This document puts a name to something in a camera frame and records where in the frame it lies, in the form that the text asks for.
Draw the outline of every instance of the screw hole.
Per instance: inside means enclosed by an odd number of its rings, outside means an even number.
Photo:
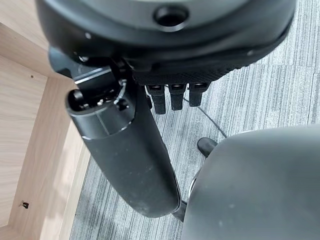
[[[188,11],[180,6],[161,7],[154,14],[155,22],[168,32],[181,30],[188,17]]]

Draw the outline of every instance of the wooden wall panel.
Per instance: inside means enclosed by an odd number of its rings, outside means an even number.
[[[0,55],[44,76],[53,74],[46,49],[34,44],[32,41],[1,23]]]
[[[22,238],[18,233],[13,231],[9,226],[0,227],[0,239],[1,240],[26,240]]]
[[[65,110],[66,93],[73,88],[66,78],[49,77],[45,86],[9,220],[26,239],[59,238],[83,148]],[[29,209],[19,207],[21,201],[28,202]]]
[[[46,81],[0,56],[0,227],[9,220]]]
[[[38,21],[35,0],[2,0],[0,23],[47,50],[48,42]]]

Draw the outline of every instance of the light wood surface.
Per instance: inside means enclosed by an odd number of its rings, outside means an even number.
[[[48,49],[48,42],[39,24],[34,0],[2,0],[0,23],[39,47]]]
[[[69,240],[74,223],[77,206],[80,198],[81,189],[85,180],[87,168],[90,160],[90,152],[86,145],[83,145],[79,162],[75,171],[72,187],[70,189],[69,198],[63,214],[62,227],[59,240]]]
[[[65,95],[73,88],[71,79],[49,77],[44,89],[9,220],[27,239],[57,240],[62,228],[83,147],[65,110]],[[29,209],[19,207],[21,201]]]
[[[0,56],[0,227],[8,224],[46,81]]]
[[[0,227],[1,240],[27,240],[21,237],[17,232],[12,230],[9,226]]]
[[[44,76],[50,76],[53,74],[46,49],[34,44],[29,39],[1,23],[0,55]]]

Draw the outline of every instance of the gray carpet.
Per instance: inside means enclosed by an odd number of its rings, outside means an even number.
[[[320,1],[299,0],[285,42],[258,63],[212,83],[202,108],[228,136],[320,123],[319,34]],[[154,117],[186,199],[204,161],[196,149],[197,140],[210,137],[220,142],[223,136],[197,108],[183,105],[182,111],[173,112],[167,101],[167,114]],[[71,240],[179,240],[181,231],[182,225],[172,216],[148,219],[130,209],[90,161]]]

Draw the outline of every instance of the black plastic housing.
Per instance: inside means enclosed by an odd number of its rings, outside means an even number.
[[[132,101],[124,114],[113,102],[76,111],[72,92],[66,108],[114,189],[134,210],[157,218],[179,208],[180,191],[146,95],[136,85],[129,89]]]

